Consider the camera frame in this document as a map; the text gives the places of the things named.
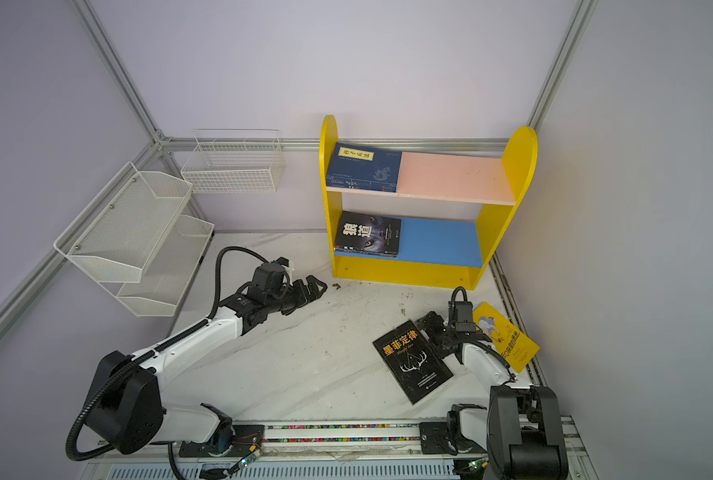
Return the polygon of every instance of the white wire basket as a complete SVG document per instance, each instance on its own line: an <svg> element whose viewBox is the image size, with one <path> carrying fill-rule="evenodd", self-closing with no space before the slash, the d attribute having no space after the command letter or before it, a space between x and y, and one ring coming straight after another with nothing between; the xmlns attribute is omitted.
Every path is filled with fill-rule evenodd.
<svg viewBox="0 0 713 480"><path fill-rule="evenodd" d="M275 192L284 172L277 130L194 130L180 173L198 194Z"/></svg>
<svg viewBox="0 0 713 480"><path fill-rule="evenodd" d="M191 197L187 181L132 164L122 170L130 169L126 184L76 241L63 245L69 227L54 244L98 283L140 282Z"/></svg>
<svg viewBox="0 0 713 480"><path fill-rule="evenodd" d="M180 215L139 283L117 293L104 286L135 316L173 316L210 242L215 225Z"/></svg>

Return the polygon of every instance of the yellow book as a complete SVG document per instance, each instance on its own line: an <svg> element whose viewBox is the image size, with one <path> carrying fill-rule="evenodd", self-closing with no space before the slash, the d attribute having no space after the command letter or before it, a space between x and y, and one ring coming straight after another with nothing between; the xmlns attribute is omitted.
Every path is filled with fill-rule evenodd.
<svg viewBox="0 0 713 480"><path fill-rule="evenodd" d="M474 321L492 339L495 350L505 358L516 373L521 373L541 349L489 303L482 303L474 310Z"/></svg>

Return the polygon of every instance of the pink shelf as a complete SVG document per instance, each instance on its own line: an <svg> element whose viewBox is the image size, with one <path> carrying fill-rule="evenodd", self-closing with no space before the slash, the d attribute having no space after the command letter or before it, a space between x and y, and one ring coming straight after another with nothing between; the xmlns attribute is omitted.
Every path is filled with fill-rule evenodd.
<svg viewBox="0 0 713 480"><path fill-rule="evenodd" d="M402 153L396 193L336 187L327 190L474 204L516 204L499 158L460 155Z"/></svg>

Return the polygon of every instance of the book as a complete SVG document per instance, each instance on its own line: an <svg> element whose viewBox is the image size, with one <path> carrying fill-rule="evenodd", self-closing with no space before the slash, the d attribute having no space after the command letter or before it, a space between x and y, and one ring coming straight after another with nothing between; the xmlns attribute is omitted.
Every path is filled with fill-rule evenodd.
<svg viewBox="0 0 713 480"><path fill-rule="evenodd" d="M401 152L355 145L335 145L327 167L327 187L396 192Z"/></svg>
<svg viewBox="0 0 713 480"><path fill-rule="evenodd" d="M335 235L335 250L352 254L397 256L401 219L343 212Z"/></svg>
<svg viewBox="0 0 713 480"><path fill-rule="evenodd" d="M521 373L541 347L524 335L513 323L492 308L482 303L474 310L474 321L481 331L492 339L495 350L508 362L516 373Z"/></svg>
<svg viewBox="0 0 713 480"><path fill-rule="evenodd" d="M452 378L452 372L411 320L372 345L413 405Z"/></svg>

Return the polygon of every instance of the table surface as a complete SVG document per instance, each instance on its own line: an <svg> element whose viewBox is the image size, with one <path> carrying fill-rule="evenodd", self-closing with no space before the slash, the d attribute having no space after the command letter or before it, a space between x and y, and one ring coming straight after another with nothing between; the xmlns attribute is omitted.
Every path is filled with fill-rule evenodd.
<svg viewBox="0 0 713 480"><path fill-rule="evenodd" d="M330 288L316 302L289 316L269 315L209 353L169 384L164 392L169 403L210 403L240 421L434 418L445 416L454 403L486 404L489 387L454 356L445 359L453 378L415 405L409 402L372 341L431 310L446 318L451 290L333 278L323 233L216 234L174 332L210 311L215 259L228 245L245 246L268 260L284 256L294 263L293 280L314 275ZM227 253L221 298L251 280L257 266L250 255ZM489 267L468 299L475 308L488 302L505 314ZM518 379L527 384L526 370Z"/></svg>

